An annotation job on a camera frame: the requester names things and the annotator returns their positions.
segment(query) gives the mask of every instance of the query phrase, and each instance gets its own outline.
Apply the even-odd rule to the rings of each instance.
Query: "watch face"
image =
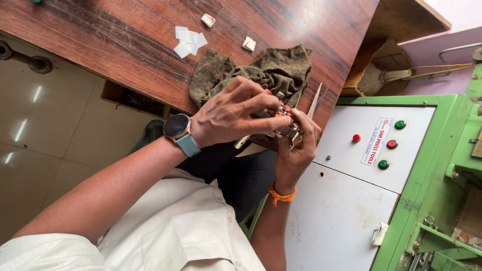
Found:
[[[189,120],[189,117],[185,114],[174,115],[166,121],[162,131],[167,137],[176,137],[187,130]]]

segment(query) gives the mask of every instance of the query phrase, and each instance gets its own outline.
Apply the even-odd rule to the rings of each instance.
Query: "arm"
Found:
[[[193,116],[191,134],[203,148],[246,135],[273,133],[274,129],[289,124],[287,116],[252,119],[250,114],[261,108],[278,107],[276,97],[264,93],[251,80],[238,77]],[[171,139],[163,136],[81,182],[13,238],[71,233],[96,244],[149,188],[186,158]]]
[[[316,156],[317,139],[321,132],[319,126],[306,114],[295,109],[292,109],[291,113],[301,125],[302,135],[293,149],[290,149],[288,137],[277,135],[278,156],[275,161],[274,190],[280,195],[293,193],[298,179]],[[278,206],[275,207],[273,200],[273,196],[269,194],[251,236],[251,246],[266,270],[283,271],[286,270],[284,231],[290,203],[278,201]]]

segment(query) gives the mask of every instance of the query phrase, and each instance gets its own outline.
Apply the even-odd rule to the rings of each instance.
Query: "shirt sleeve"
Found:
[[[49,233],[15,238],[0,247],[0,270],[113,270],[85,237]]]

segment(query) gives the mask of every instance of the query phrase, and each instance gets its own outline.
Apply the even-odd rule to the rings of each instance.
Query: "light blue watch strap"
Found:
[[[190,134],[187,134],[180,139],[176,139],[176,142],[188,157],[193,157],[194,155],[201,152],[198,144],[196,144]]]

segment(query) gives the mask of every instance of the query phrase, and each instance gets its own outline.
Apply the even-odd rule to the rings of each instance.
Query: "white panel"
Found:
[[[434,107],[336,106],[313,161],[401,194],[434,112]],[[371,167],[361,161],[378,118],[382,117],[393,118],[394,122],[375,167]],[[407,126],[397,130],[394,125],[400,120]],[[355,134],[361,136],[360,142],[352,142]],[[398,141],[397,148],[387,148],[391,139]],[[378,168],[381,160],[390,163],[388,169]]]
[[[397,196],[311,163],[298,181],[290,206],[287,270],[345,270],[343,266],[349,264],[346,269],[368,271],[377,250],[371,244],[373,230],[379,222],[388,223]]]

